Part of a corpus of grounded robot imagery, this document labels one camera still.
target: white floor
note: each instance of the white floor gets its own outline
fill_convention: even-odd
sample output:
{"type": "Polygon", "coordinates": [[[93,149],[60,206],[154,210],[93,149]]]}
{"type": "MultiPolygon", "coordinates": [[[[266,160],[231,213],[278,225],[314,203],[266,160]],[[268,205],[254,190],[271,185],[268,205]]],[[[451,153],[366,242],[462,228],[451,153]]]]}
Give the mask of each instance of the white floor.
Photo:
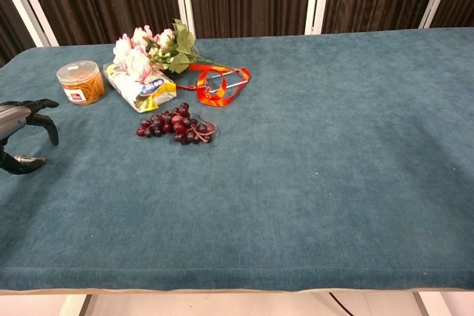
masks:
{"type": "MultiPolygon", "coordinates": [[[[412,292],[334,292],[354,316],[426,316],[412,292]]],[[[441,293],[448,313],[474,316],[474,292],[441,293]]],[[[0,296],[0,316],[78,316],[66,295],[0,296]]],[[[327,292],[161,293],[93,296],[82,316],[347,316],[327,292]]]]}

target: jar lid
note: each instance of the jar lid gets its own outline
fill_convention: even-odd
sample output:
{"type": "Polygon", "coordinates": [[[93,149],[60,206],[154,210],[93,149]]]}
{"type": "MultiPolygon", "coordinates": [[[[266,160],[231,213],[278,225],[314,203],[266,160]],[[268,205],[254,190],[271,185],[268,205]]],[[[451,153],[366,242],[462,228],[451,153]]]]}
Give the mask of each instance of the jar lid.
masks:
{"type": "Polygon", "coordinates": [[[98,72],[99,66],[94,61],[76,61],[59,68],[56,76],[62,84],[77,84],[89,81],[98,72]]]}

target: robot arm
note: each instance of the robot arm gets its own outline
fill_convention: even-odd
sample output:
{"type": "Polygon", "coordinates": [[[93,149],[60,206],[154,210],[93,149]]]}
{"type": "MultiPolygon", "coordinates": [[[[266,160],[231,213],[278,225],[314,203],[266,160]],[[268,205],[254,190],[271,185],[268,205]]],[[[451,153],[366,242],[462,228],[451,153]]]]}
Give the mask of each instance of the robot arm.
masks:
{"type": "Polygon", "coordinates": [[[46,158],[15,158],[4,151],[8,138],[25,125],[43,126],[54,145],[59,143],[58,130],[49,116],[37,112],[45,107],[57,107],[59,104],[50,99],[38,101],[6,101],[0,104],[0,168],[11,174],[26,174],[37,170],[46,158]]]}

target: grape bunch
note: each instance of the grape bunch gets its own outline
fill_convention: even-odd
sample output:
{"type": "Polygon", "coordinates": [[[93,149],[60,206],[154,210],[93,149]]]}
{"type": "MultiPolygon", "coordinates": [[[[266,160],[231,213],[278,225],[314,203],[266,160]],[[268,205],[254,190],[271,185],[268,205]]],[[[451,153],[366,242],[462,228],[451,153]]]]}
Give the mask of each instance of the grape bunch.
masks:
{"type": "Polygon", "coordinates": [[[143,118],[136,134],[141,137],[162,137],[167,133],[174,132],[173,140],[181,144],[206,144],[213,140],[213,133],[217,131],[217,125],[204,120],[200,124],[196,118],[191,118],[189,104],[183,103],[175,107],[172,112],[165,110],[160,115],[151,115],[150,119],[143,118]]]}

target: plastic jar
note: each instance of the plastic jar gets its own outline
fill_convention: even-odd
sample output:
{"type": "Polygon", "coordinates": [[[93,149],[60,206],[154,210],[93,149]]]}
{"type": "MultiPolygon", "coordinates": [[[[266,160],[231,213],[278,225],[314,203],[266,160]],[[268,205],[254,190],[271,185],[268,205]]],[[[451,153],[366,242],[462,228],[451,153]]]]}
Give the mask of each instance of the plastic jar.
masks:
{"type": "Polygon", "coordinates": [[[56,76],[73,104],[92,104],[105,93],[104,79],[94,61],[66,64],[56,72],[56,76]]]}

